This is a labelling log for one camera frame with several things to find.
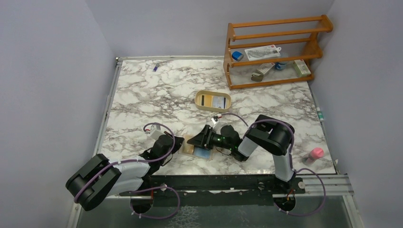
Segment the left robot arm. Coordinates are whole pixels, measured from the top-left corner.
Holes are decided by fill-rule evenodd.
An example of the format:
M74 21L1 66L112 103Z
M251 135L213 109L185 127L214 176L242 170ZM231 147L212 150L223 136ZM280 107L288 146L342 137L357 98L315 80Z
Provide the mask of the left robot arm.
M102 153L97 154L67 180L66 189L75 203L90 211L108 196L144 187L149 177L166 164L167 157L180 150L184 141L183 137L165 133L151 148L124 161L109 160Z

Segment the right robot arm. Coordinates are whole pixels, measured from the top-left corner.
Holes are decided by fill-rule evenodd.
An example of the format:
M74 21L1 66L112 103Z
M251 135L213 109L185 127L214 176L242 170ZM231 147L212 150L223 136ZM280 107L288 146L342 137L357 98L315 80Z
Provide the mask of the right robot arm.
M294 133L295 129L289 123L260 114L243 137L231 125L221 127L219 133L212 126L205 125L187 143L206 150L213 147L227 149L232 157L241 162L261 147L273 156L275 177L282 182L290 182L295 177L291 156Z

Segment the beige card holder wallet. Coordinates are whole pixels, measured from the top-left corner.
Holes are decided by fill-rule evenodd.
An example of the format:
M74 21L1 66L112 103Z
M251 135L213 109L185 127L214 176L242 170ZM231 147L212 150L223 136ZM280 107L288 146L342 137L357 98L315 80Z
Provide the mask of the beige card holder wallet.
M193 136L189 134L184 134L182 136L184 138L184 142L179 149L179 154L187 155L191 157L197 157L205 160L212 160L213 151L206 150L202 148L195 147L194 145L188 144L187 141L191 139Z

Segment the card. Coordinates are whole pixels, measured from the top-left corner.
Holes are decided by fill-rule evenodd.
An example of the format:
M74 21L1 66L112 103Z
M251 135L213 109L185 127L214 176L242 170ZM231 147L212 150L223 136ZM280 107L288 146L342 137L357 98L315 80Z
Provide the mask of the card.
M226 109L227 98L223 96L213 96L211 106L218 109Z

